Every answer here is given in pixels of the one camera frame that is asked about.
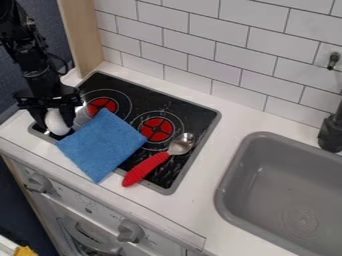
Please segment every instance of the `gray sink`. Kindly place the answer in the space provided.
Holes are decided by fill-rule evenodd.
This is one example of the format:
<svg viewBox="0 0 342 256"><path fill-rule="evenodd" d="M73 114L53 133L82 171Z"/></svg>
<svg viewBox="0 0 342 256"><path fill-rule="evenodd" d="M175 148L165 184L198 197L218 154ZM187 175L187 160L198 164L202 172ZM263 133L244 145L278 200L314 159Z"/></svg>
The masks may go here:
<svg viewBox="0 0 342 256"><path fill-rule="evenodd" d="M342 255L340 156L272 133L251 134L215 205L229 223L295 254Z"/></svg>

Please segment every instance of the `red burner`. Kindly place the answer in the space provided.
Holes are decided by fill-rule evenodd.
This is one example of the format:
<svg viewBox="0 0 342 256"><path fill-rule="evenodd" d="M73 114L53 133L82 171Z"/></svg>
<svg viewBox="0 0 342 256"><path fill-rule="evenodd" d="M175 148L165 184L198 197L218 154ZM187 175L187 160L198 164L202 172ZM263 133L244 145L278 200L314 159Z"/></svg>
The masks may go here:
<svg viewBox="0 0 342 256"><path fill-rule="evenodd" d="M149 142L163 142L172 136L173 125L163 117L155 117L144 121L139 131Z"/></svg>
<svg viewBox="0 0 342 256"><path fill-rule="evenodd" d="M115 113L118 106L113 99L109 98L97 98L88 102L87 109L90 117L96 116L96 114L102 109L107 108L109 111Z"/></svg>

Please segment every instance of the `blue towel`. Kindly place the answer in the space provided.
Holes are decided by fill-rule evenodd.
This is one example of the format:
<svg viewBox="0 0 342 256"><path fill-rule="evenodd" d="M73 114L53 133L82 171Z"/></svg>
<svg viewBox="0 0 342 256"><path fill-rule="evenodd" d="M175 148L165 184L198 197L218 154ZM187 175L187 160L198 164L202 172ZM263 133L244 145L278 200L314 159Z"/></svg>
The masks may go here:
<svg viewBox="0 0 342 256"><path fill-rule="evenodd" d="M103 108L93 120L56 146L98 183L146 140L132 126Z"/></svg>

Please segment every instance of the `silver spoon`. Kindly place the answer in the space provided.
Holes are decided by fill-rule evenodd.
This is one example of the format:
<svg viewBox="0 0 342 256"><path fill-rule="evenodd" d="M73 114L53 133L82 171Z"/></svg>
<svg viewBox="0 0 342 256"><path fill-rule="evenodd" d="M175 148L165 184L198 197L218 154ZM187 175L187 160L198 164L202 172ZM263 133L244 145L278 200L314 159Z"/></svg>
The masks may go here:
<svg viewBox="0 0 342 256"><path fill-rule="evenodd" d="M149 173L173 155L184 155L195 145L195 136L192 133L183 133L171 141L169 149L157 153L130 170L122 181L122 186L129 187L143 180Z"/></svg>

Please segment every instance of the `faucet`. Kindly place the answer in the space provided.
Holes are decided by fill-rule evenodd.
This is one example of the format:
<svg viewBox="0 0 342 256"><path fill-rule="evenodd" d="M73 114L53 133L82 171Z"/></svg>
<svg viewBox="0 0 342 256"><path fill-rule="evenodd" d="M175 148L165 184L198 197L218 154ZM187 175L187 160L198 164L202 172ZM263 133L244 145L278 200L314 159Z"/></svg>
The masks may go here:
<svg viewBox="0 0 342 256"><path fill-rule="evenodd" d="M328 70L334 70L341 55L333 52L330 55ZM331 114L324 119L321 130L318 134L318 145L332 153L342 151L342 101L340 102L335 114Z"/></svg>

